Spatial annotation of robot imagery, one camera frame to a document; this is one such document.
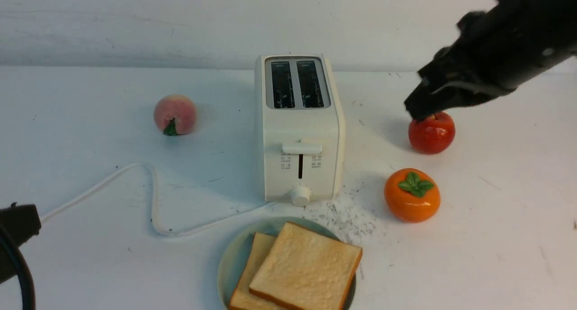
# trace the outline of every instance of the white wall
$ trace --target white wall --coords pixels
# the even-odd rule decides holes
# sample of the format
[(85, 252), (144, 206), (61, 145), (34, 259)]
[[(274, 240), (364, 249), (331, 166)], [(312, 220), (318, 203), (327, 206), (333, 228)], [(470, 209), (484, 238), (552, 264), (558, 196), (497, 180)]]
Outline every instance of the white wall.
[(0, 64), (253, 68), (258, 54), (291, 52), (325, 53), (337, 70), (416, 70), (464, 13), (494, 3), (0, 0)]

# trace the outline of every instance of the toaster lever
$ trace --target toaster lever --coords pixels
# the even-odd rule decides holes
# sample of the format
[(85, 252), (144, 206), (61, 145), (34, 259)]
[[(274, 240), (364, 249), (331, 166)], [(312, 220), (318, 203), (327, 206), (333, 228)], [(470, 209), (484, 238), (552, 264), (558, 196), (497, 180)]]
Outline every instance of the toaster lever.
[(282, 150), (285, 154), (292, 155), (319, 155), (323, 152), (323, 146), (321, 144), (291, 142), (283, 143)]

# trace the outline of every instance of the black device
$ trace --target black device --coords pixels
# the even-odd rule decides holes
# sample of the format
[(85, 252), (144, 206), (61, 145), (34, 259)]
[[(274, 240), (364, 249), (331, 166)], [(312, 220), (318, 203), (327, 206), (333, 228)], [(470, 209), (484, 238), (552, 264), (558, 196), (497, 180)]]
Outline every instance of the black device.
[(41, 227), (35, 205), (13, 203), (0, 210), (0, 284), (18, 275), (23, 310), (36, 308), (36, 296), (30, 269), (18, 247), (37, 236)]
[(404, 101), (413, 119), (510, 94), (577, 55), (577, 0), (498, 0), (457, 27), (455, 43), (418, 71), (421, 83)]

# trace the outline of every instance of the red apple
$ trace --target red apple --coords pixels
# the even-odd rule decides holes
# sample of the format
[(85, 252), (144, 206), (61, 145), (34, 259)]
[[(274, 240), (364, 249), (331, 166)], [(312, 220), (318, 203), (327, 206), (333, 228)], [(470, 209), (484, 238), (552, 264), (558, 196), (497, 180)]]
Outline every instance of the red apple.
[(436, 113), (422, 122), (413, 120), (408, 126), (408, 139), (421, 154), (438, 154), (455, 139), (455, 124), (449, 114)]
[(167, 136), (186, 135), (196, 123), (196, 106), (184, 95), (169, 95), (154, 108), (154, 122)]

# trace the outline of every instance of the peach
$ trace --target peach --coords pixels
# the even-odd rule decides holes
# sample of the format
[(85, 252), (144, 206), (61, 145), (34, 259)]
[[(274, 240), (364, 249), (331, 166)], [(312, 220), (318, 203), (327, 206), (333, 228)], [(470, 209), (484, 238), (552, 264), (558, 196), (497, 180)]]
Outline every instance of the peach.
[(196, 106), (184, 95), (169, 95), (154, 108), (154, 122), (167, 136), (186, 135), (196, 123)]

